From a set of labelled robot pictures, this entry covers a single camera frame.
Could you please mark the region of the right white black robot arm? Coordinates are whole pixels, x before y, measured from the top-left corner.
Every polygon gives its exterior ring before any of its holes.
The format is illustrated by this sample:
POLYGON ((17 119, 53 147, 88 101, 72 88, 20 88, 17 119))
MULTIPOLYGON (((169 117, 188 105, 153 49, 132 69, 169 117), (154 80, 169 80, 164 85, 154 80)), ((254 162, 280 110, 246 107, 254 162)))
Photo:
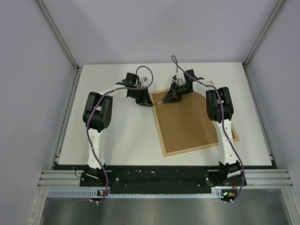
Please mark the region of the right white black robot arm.
POLYGON ((194 70, 183 71, 185 82, 178 85, 173 81, 162 102, 173 103, 181 101, 181 96, 195 92, 206 98, 206 111, 217 132, 218 144, 221 149, 219 161, 218 182, 231 185, 240 180, 245 185, 244 165, 238 155, 232 135, 232 117, 234 114, 230 91, 227 87, 216 88, 202 77, 196 77, 194 70))

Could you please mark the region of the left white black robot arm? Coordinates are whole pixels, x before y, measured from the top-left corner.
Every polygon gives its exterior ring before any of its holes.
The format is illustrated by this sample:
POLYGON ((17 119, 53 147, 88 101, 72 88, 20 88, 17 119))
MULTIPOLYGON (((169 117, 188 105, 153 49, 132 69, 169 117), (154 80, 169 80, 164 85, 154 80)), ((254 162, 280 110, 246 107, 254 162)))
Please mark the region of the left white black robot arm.
POLYGON ((96 186, 106 182, 106 174, 103 166, 104 147, 101 146, 101 138, 104 130, 111 123, 113 104, 124 98, 132 98, 140 106, 152 107, 148 87, 154 78, 139 77, 137 74, 127 73, 126 78, 117 82, 111 88, 100 93, 90 92, 86 101, 82 120, 85 123, 86 134, 89 142, 89 157, 86 174, 96 186))

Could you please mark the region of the light wooden picture frame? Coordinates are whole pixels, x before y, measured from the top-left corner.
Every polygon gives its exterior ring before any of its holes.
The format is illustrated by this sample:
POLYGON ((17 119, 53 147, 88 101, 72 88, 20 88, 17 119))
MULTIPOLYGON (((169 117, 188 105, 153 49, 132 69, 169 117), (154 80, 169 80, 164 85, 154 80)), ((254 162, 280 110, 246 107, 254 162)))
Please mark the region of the light wooden picture frame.
POLYGON ((181 101, 161 103, 169 90, 150 93, 154 103, 154 118, 164 157, 206 148, 221 149, 213 122, 206 111, 206 98, 191 92, 181 96, 181 101))

